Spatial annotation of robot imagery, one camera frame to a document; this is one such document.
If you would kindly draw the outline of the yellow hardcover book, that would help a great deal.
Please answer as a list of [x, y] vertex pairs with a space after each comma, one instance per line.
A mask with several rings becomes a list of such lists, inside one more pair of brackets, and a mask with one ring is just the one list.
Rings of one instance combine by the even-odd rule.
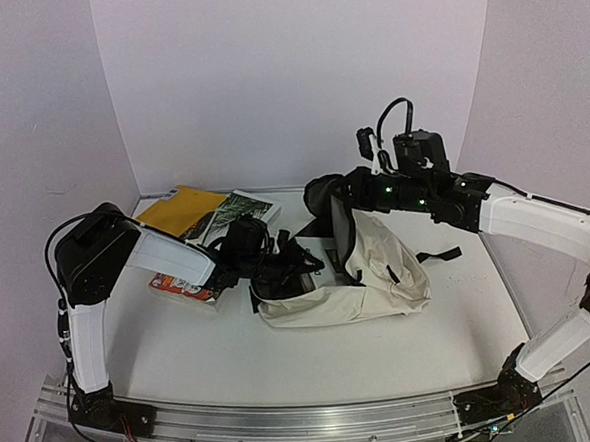
[[139, 222], [181, 237], [191, 226], [214, 212], [226, 200], [225, 194], [178, 185], [144, 210]]

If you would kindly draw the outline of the beige canvas student bag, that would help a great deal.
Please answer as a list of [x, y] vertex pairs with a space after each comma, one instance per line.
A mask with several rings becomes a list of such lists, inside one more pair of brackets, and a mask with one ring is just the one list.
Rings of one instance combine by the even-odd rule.
[[313, 219], [296, 237], [329, 237], [350, 285], [299, 293], [299, 276], [282, 285], [251, 281], [252, 309], [271, 327], [318, 328], [421, 312], [431, 300], [430, 280], [422, 264], [428, 254], [414, 253], [376, 217], [355, 209], [346, 178], [326, 175], [304, 190]]

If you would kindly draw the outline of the white box with photo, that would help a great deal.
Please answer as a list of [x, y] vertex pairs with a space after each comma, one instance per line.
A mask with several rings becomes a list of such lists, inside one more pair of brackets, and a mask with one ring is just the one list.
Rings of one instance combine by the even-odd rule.
[[338, 287], [351, 284], [338, 260], [337, 244], [329, 237], [296, 237], [296, 243], [324, 265], [319, 271], [305, 273], [299, 276], [299, 293], [319, 289], [322, 287]]

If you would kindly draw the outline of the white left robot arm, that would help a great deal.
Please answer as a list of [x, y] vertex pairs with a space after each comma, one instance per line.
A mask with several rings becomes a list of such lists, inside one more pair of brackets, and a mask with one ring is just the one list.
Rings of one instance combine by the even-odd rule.
[[115, 398], [106, 365], [105, 313], [126, 269], [223, 290], [242, 279], [279, 286], [324, 266], [286, 232], [271, 237], [266, 223], [250, 214], [235, 218], [204, 246], [131, 218], [109, 202], [58, 226], [44, 257], [59, 292], [57, 333], [74, 392], [71, 415], [101, 428], [146, 413]]

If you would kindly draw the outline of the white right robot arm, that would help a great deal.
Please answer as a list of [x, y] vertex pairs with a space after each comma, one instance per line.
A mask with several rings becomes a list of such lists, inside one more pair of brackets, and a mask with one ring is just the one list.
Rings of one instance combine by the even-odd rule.
[[360, 129], [356, 140], [371, 164], [349, 175], [351, 202], [368, 211], [426, 213], [476, 234], [529, 329], [494, 383], [456, 396], [462, 417], [514, 416], [538, 405], [540, 380], [590, 341], [590, 209], [489, 175], [455, 173], [434, 132], [399, 134], [394, 162], [373, 129]]

